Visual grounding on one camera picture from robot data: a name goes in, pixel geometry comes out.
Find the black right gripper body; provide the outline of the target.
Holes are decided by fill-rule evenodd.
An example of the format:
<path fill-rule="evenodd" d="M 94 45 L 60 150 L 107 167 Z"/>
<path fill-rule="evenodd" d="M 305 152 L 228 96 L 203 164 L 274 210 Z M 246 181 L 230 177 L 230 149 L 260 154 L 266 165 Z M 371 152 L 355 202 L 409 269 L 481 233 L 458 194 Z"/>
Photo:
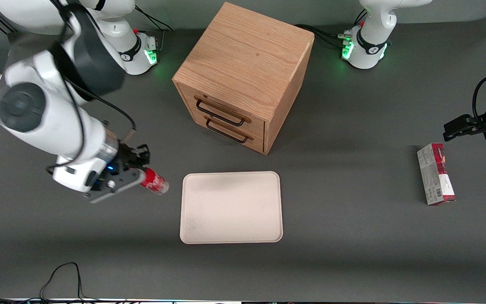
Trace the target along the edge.
<path fill-rule="evenodd" d="M 131 168 L 140 168 L 139 154 L 135 152 L 133 148 L 130 148 L 126 144 L 120 144 L 118 146 L 118 152 L 112 160 L 112 175 L 120 175 L 122 172 Z"/>

